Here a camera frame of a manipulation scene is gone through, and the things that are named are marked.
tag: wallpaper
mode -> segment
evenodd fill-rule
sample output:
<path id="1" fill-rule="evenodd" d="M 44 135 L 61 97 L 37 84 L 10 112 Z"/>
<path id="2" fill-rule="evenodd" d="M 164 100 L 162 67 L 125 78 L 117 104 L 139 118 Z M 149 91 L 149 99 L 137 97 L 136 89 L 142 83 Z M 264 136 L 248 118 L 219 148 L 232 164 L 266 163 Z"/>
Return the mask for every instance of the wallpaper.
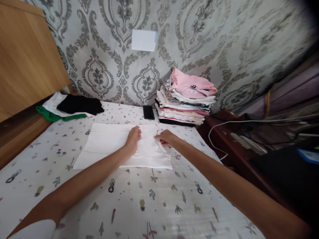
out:
<path id="1" fill-rule="evenodd" d="M 72 87 L 141 106 L 177 67 L 235 109 L 285 75 L 316 41 L 297 0 L 26 0 L 43 9 Z M 158 31 L 155 52 L 131 50 L 132 29 Z"/>

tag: white cable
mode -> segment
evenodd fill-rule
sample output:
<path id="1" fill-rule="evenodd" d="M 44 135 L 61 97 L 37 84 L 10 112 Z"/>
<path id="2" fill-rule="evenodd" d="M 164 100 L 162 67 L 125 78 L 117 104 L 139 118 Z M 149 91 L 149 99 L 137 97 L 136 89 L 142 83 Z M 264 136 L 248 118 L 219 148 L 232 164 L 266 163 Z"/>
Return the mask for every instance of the white cable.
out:
<path id="1" fill-rule="evenodd" d="M 308 116 L 300 116 L 300 117 L 297 117 L 297 118 L 290 118 L 290 119 L 273 119 L 273 120 L 245 120 L 245 121 L 227 121 L 227 122 L 224 122 L 224 123 L 221 123 L 221 124 L 217 124 L 217 125 L 214 125 L 209 133 L 208 133 L 208 139 L 210 141 L 210 143 L 212 144 L 212 146 L 215 148 L 215 149 L 218 149 L 219 151 L 222 151 L 221 149 L 219 148 L 216 148 L 213 143 L 212 143 L 212 140 L 210 139 L 210 133 L 212 132 L 213 128 L 217 127 L 217 126 L 220 126 L 220 125 L 223 125 L 223 124 L 226 124 L 226 123 L 243 123 L 243 122 L 274 122 L 274 121 L 286 121 L 286 120 L 296 120 L 296 119 L 301 119 L 301 118 L 306 118 L 306 117 L 312 117 L 312 116 L 317 116 L 319 115 L 318 114 L 313 114 L 313 115 L 308 115 Z M 226 158 L 228 156 L 228 153 L 222 151 L 223 153 L 225 153 L 226 155 L 224 157 L 222 157 L 220 160 Z"/>

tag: printed pattern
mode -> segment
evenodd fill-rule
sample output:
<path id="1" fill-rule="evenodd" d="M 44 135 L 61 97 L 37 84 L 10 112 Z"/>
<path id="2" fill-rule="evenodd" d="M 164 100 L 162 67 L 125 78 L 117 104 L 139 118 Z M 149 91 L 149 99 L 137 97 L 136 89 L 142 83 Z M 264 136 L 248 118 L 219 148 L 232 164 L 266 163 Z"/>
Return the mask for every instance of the printed pattern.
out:
<path id="1" fill-rule="evenodd" d="M 43 9 L 78 94 L 134 106 L 154 104 L 177 67 L 215 84 L 213 112 L 238 109 L 318 40 L 301 1 L 23 1 Z M 132 29 L 158 31 L 155 52 L 131 50 Z"/>
<path id="2" fill-rule="evenodd" d="M 53 123 L 0 171 L 1 239 L 41 199 L 79 172 L 72 167 L 94 122 L 155 123 L 159 131 L 169 129 L 219 161 L 195 128 L 161 124 L 157 117 L 144 119 L 141 107 L 102 106 L 105 112 L 97 116 Z M 165 149 L 173 156 L 173 170 L 117 169 L 65 215 L 53 238 L 264 238 L 183 156 Z"/>

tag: bed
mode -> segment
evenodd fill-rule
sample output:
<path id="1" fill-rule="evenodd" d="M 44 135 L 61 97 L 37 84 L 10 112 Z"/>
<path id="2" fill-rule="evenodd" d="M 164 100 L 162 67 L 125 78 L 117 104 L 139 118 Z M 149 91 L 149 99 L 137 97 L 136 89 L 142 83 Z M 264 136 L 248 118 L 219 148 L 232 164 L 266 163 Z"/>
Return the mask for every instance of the bed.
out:
<path id="1" fill-rule="evenodd" d="M 0 171 L 1 238 L 79 172 L 72 165 L 94 122 L 155 123 L 158 130 L 171 130 L 220 162 L 195 128 L 161 124 L 156 113 L 155 120 L 144 119 L 141 107 L 107 102 L 102 106 L 105 112 L 97 116 L 53 123 Z M 53 238 L 264 238 L 183 156 L 165 149 L 173 170 L 117 169 L 65 215 Z"/>
<path id="2" fill-rule="evenodd" d="M 141 107 L 102 102 L 105 112 L 97 116 L 45 121 L 34 104 L 72 88 L 44 14 L 16 0 L 0 0 L 0 10 L 3 25 L 10 26 L 1 28 L 0 40 L 6 46 L 0 61 L 6 89 L 0 95 L 0 239 L 79 172 L 72 167 L 94 122 L 156 124 L 220 162 L 195 128 L 146 120 Z M 173 170 L 117 169 L 65 215 L 53 238 L 264 238 L 193 165 L 166 150 Z"/>

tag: green clothing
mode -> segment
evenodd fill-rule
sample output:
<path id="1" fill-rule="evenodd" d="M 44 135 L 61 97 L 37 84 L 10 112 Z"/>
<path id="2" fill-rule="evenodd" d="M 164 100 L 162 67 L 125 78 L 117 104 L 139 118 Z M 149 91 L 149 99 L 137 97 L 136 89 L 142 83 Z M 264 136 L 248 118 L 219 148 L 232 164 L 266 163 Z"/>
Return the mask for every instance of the green clothing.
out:
<path id="1" fill-rule="evenodd" d="M 37 106 L 36 110 L 37 110 L 37 112 L 42 114 L 47 121 L 50 121 L 50 122 L 56 122 L 59 119 L 62 119 L 63 121 L 69 121 L 69 120 L 73 120 L 73 119 L 80 119 L 80 118 L 86 117 L 86 114 L 78 114 L 78 115 L 73 115 L 73 116 L 68 116 L 68 117 L 61 117 L 59 115 L 55 115 L 55 114 L 51 113 L 50 111 L 46 110 L 43 106 Z"/>

